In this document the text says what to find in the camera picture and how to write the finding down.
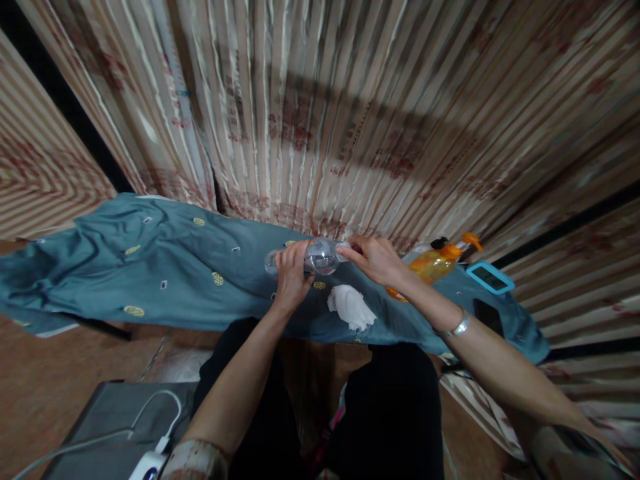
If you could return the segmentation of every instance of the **forearm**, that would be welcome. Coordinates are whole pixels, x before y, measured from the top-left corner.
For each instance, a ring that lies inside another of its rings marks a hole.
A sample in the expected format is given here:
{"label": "forearm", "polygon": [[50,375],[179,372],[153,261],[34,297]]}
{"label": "forearm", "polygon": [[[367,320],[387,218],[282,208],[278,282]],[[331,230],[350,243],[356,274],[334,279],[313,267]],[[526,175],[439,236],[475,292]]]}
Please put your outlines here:
{"label": "forearm", "polygon": [[[436,331],[453,330],[463,318],[459,306],[417,276],[407,276],[400,292]],[[544,373],[475,317],[471,316],[464,334],[448,337],[445,342],[499,403],[519,409],[542,424],[566,425],[597,435],[582,412]]]}
{"label": "forearm", "polygon": [[206,440],[233,456],[262,398],[275,348],[290,316],[291,312],[274,305],[262,318],[216,380],[183,440]]}

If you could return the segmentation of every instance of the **orange pump dispenser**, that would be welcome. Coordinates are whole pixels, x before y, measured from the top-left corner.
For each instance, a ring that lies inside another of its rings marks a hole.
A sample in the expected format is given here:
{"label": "orange pump dispenser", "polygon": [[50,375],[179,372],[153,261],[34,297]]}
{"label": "orange pump dispenser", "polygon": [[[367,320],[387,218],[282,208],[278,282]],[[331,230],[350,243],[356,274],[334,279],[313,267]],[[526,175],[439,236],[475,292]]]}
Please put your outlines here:
{"label": "orange pump dispenser", "polygon": [[[424,252],[416,260],[409,264],[409,268],[416,272],[424,282],[432,284],[446,274],[451,272],[468,245],[474,245],[478,250],[483,251],[480,239],[471,232],[466,232],[462,236],[462,241],[456,244],[450,243],[440,250],[430,250]],[[396,290],[387,287],[387,292],[400,301],[407,301]]]}

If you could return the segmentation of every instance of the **bangle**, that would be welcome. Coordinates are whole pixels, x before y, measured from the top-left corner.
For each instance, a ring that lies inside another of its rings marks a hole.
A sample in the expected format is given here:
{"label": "bangle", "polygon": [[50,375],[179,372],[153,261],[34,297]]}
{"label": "bangle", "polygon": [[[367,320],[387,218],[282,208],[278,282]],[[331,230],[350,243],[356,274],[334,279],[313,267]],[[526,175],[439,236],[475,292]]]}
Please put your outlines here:
{"label": "bangle", "polygon": [[471,321],[471,318],[469,318],[469,312],[467,312],[466,310],[464,310],[464,308],[460,307],[462,309],[462,321],[458,324],[458,326],[456,328],[454,328],[453,330],[449,330],[446,332],[438,332],[436,330],[434,330],[433,332],[440,338],[445,339],[448,337],[459,337],[460,335],[462,335],[464,332],[466,332],[469,328],[469,322]]}

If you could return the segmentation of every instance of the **person's left hand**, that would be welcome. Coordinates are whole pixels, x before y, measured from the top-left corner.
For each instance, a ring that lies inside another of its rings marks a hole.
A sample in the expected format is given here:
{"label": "person's left hand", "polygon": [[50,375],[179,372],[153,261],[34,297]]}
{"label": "person's left hand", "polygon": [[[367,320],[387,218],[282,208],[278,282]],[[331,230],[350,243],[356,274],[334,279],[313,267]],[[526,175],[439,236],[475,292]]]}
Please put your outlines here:
{"label": "person's left hand", "polygon": [[289,315],[305,299],[315,280],[315,275],[305,279],[305,252],[308,244],[309,240],[296,242],[275,256],[275,266],[278,268],[278,290],[273,306]]}

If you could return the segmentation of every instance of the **blue fabric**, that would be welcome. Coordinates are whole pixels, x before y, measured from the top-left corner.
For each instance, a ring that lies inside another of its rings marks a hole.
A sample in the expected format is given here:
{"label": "blue fabric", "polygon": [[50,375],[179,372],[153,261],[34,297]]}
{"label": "blue fabric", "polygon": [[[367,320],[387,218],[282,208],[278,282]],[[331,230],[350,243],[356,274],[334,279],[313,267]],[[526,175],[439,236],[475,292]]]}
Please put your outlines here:
{"label": "blue fabric", "polygon": [[[265,272],[266,254],[289,240],[308,238],[286,228],[131,193],[75,222],[74,229],[0,257],[0,309],[32,333],[67,324],[60,313],[218,331],[238,318],[260,318],[277,290],[277,282]],[[222,285],[216,284],[213,272],[222,276]],[[406,341],[437,355],[450,353],[415,308],[390,298],[354,265],[342,264],[317,281],[326,282],[327,288],[310,290],[287,327],[288,335],[320,342]],[[363,333],[348,330],[327,308],[332,286],[344,283],[362,292],[377,316]],[[505,338],[532,362],[548,354],[530,314],[510,294],[491,294],[460,266],[434,288],[471,312],[474,298],[496,307]],[[126,307],[144,310],[144,315],[136,317]]]}

